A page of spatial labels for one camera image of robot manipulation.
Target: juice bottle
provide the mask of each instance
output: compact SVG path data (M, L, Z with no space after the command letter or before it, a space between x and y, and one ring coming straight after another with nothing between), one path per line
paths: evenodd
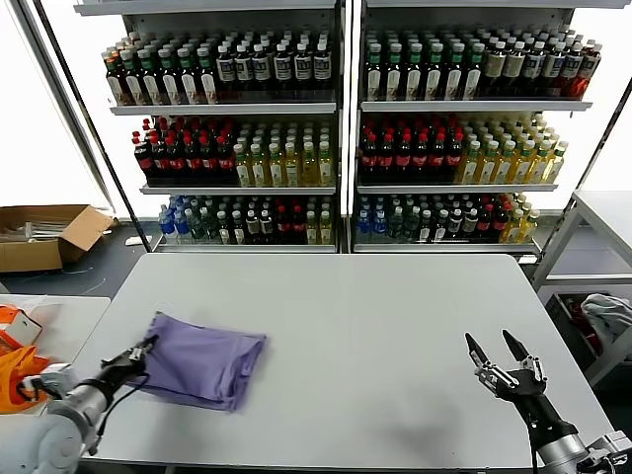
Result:
M498 141L490 140L484 153L481 153L474 175L474 182L479 185L489 185L492 172L499 159Z
M564 153L566 152L568 146L568 141L560 141L555 146L553 159L549 160L548 169L544 172L544 183L549 185L555 183L557 175L560 174L560 169L562 168L562 165L564 165Z
M524 183L526 174L533 163L535 142L533 140L526 140L522 146L522 151L517 157L517 160L510 167L509 183L511 185L521 185Z
M303 172L302 181L303 186L307 188L313 188L318 186L318 163L314 154L314 143L306 141L303 143Z
M506 141L503 146L503 153L500 155L492 172L492 183L495 185L505 185L507 183L510 167L514 162L515 156L515 142L512 140Z

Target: black cable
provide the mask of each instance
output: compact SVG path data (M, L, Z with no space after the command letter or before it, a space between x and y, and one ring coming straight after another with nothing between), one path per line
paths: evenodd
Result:
M125 398L129 397L132 393L137 392L138 390L140 390L142 387L144 387L146 385L146 383L149 381L149 374L148 373L141 373L140 376L145 376L145 379L140 382L138 385L136 385L134 388L132 388L131 390L129 390L127 393L125 393L122 397L120 397L119 399L117 399L113 405L110 407L110 409L108 410L108 412L106 413L106 415L103 418L103 421L101 422L101 425L99 426L99 430L97 431L97 437L101 437L103 436L104 431L106 430L106 423L108 422L108 417L110 416L110 413L117 407L117 405L122 402Z

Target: bottle label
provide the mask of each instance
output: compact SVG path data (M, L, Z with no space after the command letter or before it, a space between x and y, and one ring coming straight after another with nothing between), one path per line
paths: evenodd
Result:
M581 56L566 56L566 61L564 62L564 67L560 72L560 76L566 79L573 79L577 76L578 72L580 72L580 67L582 66L582 57Z
M507 56L505 60L505 67L503 68L503 76L505 77L518 77L520 75L520 70L522 69L522 65L524 64L524 56L516 56L510 54Z
M376 101L379 97L379 71L369 71L366 83L366 99Z
M395 157L395 164L397 166L408 166L411 162L411 155L397 155Z
M142 90L140 89L140 84L138 83L138 79L133 76L125 77L125 82L127 86L129 86L129 92L131 92L131 98L138 106L142 106Z
M436 233L434 234L434 241L440 242L441 240L443 240L443 237L445 237L445 229L443 227L440 227L436 230Z
M474 173L476 172L476 162L470 162L465 165L463 170L463 184L470 185L474 179Z
M241 58L238 57L235 59L235 70L237 72L237 79L242 82L252 81L253 74L253 64L250 61L250 57Z
M275 58L275 75L278 81L289 81L292 78L292 65L289 57Z
M492 171L494 171L494 166L496 163L488 162L483 165L483 171L481 172L481 178L479 179L479 185L489 185L490 178L492 176Z
M217 59L217 74L221 82L235 80L235 63L231 59Z
M237 242L237 245L243 245L244 229L235 229L235 241Z
M152 76L145 76L142 78L142 82L145 83L151 104L154 106L162 106L162 98L160 97L160 91L158 90L158 85L156 84L156 78Z
M332 77L332 63L329 56L314 56L314 77L319 81L327 81Z
M524 67L522 68L522 77L526 79L535 79L540 74L540 69L543 64L543 57L537 54L528 54L524 60Z
M248 176L248 168L246 166L237 166L237 176L239 177L239 186L242 188L250 187L250 177Z
M182 83L185 86L185 92L187 93L187 99L189 104L199 104L198 91L196 90L196 81L191 74L182 75Z
M495 185L503 185L507 182L507 173L511 166L512 164L509 161L504 161L499 165L498 173L496 173L496 178L494 179Z
M467 79L465 81L465 91L463 92L463 100L471 101L476 95L476 89L478 88L478 80L481 78L481 71L478 69L472 69L467 73Z
M217 102L217 93L215 92L215 80L210 74L201 75L201 85L204 87L204 95L209 104Z
M285 165L285 172L287 173L287 185L290 188L298 188L298 170L296 167Z
M316 245L317 235L316 229L307 229L307 245Z
M280 173L280 165L270 165L270 173L273 175L273 186L280 188L283 186L283 178Z
M253 165L253 175L255 175L255 186L257 188L264 188L266 186L264 167L262 165Z
M441 77L440 71L430 71L428 73L428 79L426 80L426 93L424 98L427 101L433 101L436 96L436 88L438 87L438 80Z
M323 245L329 245L332 243L331 229L320 229L320 243Z
M176 86L176 79L174 76L162 76L162 82L165 84L165 89L167 89L167 96L169 96L169 101L171 104L179 104L180 96L178 94L178 87Z
M108 84L110 84L110 89L112 90L113 96L115 96L115 101L117 101L117 105L124 105L125 101L122 93L122 88L120 87L119 79L117 79L116 77L109 77Z
M222 244L230 244L230 233L228 232L228 229L219 229L219 237L221 237Z
M591 79L600 61L601 56L584 56L582 67L577 75L582 79Z
M258 81L269 81L273 76L270 72L270 63L267 57L253 57L251 59L255 79Z
M458 91L458 84L461 81L461 71L450 71L447 75L447 82L445 83L445 99L447 101L453 101L456 99L456 92Z
M386 100L396 101L399 91L399 71L390 71L386 76Z
M513 185L521 185L524 183L524 177L526 176L526 172L529 171L529 167L531 164L528 161L520 163L517 166L517 170L515 170L515 176L513 177Z
M310 56L294 56L296 79L307 81L312 78L312 58Z

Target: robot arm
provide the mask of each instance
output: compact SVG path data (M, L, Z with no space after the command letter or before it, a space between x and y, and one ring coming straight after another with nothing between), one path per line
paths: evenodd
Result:
M505 371L491 363L469 334L468 352L475 374L496 397L515 405L529 433L531 448L542 458L547 474L607 474L627 461L632 442L623 432L606 434L586 447L574 425L560 418L544 395L548 381L538 357L508 331L505 341L518 362L517 370Z
M109 410L122 399L115 402L115 393L126 382L146 375L145 357L156 341L157 337L145 340L111 360L102 361L96 377L79 382L67 393L63 387L72 375L66 364L60 364L64 376L60 372L53 375L53 368L39 377L30 377L26 388L40 388L55 400L48 403L45 413L24 432L12 436L2 446L0 474L72 473L84 452L96 454Z

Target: bottle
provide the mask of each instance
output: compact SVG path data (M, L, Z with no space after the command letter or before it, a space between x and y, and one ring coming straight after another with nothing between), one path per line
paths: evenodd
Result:
M520 87L519 92L522 96L528 97L535 95L535 83L542 71L545 57L544 41L537 41L533 45L533 50L526 56L524 65L522 66L520 81L518 82Z
M537 229L537 219L539 216L540 211L534 209L529 213L528 217L522 221L517 238L515 239L518 244L531 243L531 240L533 240L533 234Z
M445 86L442 88L445 91L443 98L447 101L456 100L460 90L461 72L463 71L461 61L464 50L465 44L462 42L456 42L452 45L450 64L445 68L443 74L445 77Z
M555 145L553 151L553 159L549 159L549 164L544 172L543 183L552 185L555 183L557 176L560 174L562 165L564 165L564 153L569 146L568 141L560 141Z
M478 86L481 79L483 52L485 45L477 42L472 46L470 64L467 68L465 80L463 81L463 100L471 101L478 95Z
M270 150L270 175L273 188L282 188L287 183L283 173L283 154L278 147L278 143L271 143L268 148Z
M517 243L517 236L520 231L520 225L522 224L522 217L524 212L522 209L516 209L512 214L512 220L507 224L505 230L501 234L500 242L504 244Z
M447 229L447 218L449 214L446 209L441 209L438 212L438 219L434 226L433 242L439 243L445 238L445 231Z
M418 42L413 42L409 48L408 66L406 68L406 100L416 101L419 94L420 80L422 78L420 66L422 61L422 45Z
M266 161L264 160L264 155L261 153L261 145L258 143L250 145L250 153L252 156L252 170L255 187L264 188L268 184L266 183L266 174L264 172Z
M507 140L503 146L503 153L499 155L492 171L491 182L495 185L505 185L509 178L510 168L514 162L515 156L515 142L513 140Z
M332 157L329 153L329 142L321 141L318 154L318 168L320 170L320 186L333 187L336 185L334 178Z
M481 142L478 140L470 141L470 146L467 149L465 159L461 160L460 170L456 175L456 183L461 185L473 184L474 177L476 176L476 169L479 165L481 155Z
M431 45L430 64L426 68L426 84L424 87L424 100L433 101L438 92L439 82L441 80L441 56L443 54L443 44L434 42Z
M294 143L285 144L285 175L287 176L287 186L298 188L300 177L298 173L298 160L296 159Z
M182 81L176 73L176 66L171 56L169 49L159 49L158 55L160 56L160 75L162 77L162 83L167 91L166 101L169 101L171 105L178 105L182 101L180 99L180 92L183 90Z
M463 216L463 224L461 225L461 232L463 239L471 240L474 237L476 230L476 224L478 223L478 210L472 209L466 212Z
M386 100L396 101L399 96L399 82L401 75L402 45L399 42L392 42L389 48L388 61L386 63Z
M303 143L303 156L302 156L302 183L307 188L318 187L319 173L318 162L316 155L314 154L314 143L307 141Z

